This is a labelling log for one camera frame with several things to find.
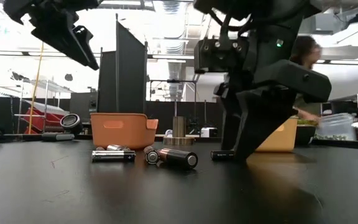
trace person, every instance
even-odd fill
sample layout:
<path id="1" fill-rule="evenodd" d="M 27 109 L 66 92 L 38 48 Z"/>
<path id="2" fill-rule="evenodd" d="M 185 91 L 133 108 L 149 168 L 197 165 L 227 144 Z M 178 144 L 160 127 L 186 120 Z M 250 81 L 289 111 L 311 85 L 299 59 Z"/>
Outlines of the person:
<path id="1" fill-rule="evenodd" d="M 298 36 L 293 46 L 290 61 L 302 65 L 307 69 L 313 69 L 313 65 L 321 58 L 321 47 L 310 36 Z M 306 104 L 302 96 L 296 97 L 294 108 L 298 110 L 301 119 L 319 121 L 320 104 Z"/>

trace aa battery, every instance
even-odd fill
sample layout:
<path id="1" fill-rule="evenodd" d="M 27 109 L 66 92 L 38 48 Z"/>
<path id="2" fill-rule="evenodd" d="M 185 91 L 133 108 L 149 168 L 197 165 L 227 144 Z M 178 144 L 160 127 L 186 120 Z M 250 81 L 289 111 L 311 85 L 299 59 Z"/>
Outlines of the aa battery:
<path id="1" fill-rule="evenodd" d="M 117 145 L 109 145 L 106 150 L 107 151 L 130 151 L 130 149 L 128 147 L 117 146 Z"/>
<path id="2" fill-rule="evenodd" d="M 231 161 L 234 159 L 234 151 L 211 151 L 211 159 L 213 161 Z"/>
<path id="3" fill-rule="evenodd" d="M 154 165 L 160 160 L 158 152 L 152 146 L 144 148 L 144 157 L 148 164 Z"/>
<path id="4" fill-rule="evenodd" d="M 157 152 L 161 161 L 164 161 L 169 165 L 193 169 L 198 163 L 198 157 L 194 152 L 179 151 L 174 149 L 160 149 Z"/>
<path id="5" fill-rule="evenodd" d="M 92 162 L 134 162 L 135 151 L 92 151 Z"/>

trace orange basket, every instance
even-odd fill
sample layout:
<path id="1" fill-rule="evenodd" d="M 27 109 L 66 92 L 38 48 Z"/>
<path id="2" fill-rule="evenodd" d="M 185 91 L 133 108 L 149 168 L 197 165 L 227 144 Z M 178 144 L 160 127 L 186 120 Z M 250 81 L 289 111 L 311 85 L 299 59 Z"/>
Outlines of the orange basket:
<path id="1" fill-rule="evenodd" d="M 147 119 L 144 114 L 91 113 L 91 125 L 96 147 L 115 144 L 143 150 L 154 143 L 158 120 Z"/>

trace dark hair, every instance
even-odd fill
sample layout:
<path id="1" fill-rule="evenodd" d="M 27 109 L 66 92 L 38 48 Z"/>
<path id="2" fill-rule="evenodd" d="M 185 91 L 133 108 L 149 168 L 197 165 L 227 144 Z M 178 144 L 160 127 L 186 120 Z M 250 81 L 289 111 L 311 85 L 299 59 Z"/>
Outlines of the dark hair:
<path id="1" fill-rule="evenodd" d="M 290 61 L 303 65 L 303 58 L 310 54 L 315 47 L 319 47 L 319 45 L 314 38 L 310 36 L 298 36 L 292 48 Z"/>

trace table surface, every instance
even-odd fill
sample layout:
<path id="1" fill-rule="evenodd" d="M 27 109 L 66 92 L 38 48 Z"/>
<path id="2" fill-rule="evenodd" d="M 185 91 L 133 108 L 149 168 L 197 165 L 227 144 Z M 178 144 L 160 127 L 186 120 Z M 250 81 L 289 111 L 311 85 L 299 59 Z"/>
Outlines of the table surface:
<path id="1" fill-rule="evenodd" d="M 91 141 L 0 144 L 0 223 L 358 223 L 358 149 L 257 153 L 195 170 L 90 161 Z"/>

